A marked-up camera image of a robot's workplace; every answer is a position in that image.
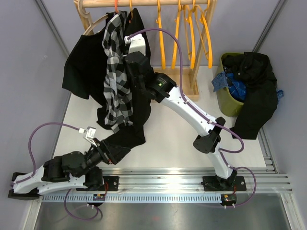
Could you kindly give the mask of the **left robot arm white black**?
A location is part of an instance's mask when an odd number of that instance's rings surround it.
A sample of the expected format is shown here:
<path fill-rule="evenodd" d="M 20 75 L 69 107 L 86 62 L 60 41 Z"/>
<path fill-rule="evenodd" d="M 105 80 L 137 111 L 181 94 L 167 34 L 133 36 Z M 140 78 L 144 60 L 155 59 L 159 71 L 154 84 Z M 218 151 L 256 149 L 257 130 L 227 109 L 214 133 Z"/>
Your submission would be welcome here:
<path fill-rule="evenodd" d="M 130 151 L 130 148 L 112 145 L 106 140 L 99 141 L 95 138 L 86 152 L 73 151 L 56 156 L 34 173 L 15 172 L 8 198 L 36 200 L 43 195 L 61 190 L 106 190 L 103 170 L 98 165 L 102 162 L 117 164 Z"/>

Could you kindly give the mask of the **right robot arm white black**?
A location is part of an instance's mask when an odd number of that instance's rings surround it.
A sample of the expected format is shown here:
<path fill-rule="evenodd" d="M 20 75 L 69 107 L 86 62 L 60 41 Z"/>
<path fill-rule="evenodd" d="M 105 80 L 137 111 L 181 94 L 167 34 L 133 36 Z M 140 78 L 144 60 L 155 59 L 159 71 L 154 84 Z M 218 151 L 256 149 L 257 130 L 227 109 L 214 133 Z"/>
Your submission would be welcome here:
<path fill-rule="evenodd" d="M 220 132 L 225 120 L 207 115 L 194 102 L 188 102 L 176 82 L 164 73 L 154 72 L 149 59 L 140 51 L 126 55 L 124 64 L 132 85 L 143 96 L 172 109 L 197 131 L 193 146 L 208 155 L 215 170 L 215 177 L 210 180 L 211 188 L 230 190 L 235 184 L 237 172 L 227 166 L 219 151 Z"/>

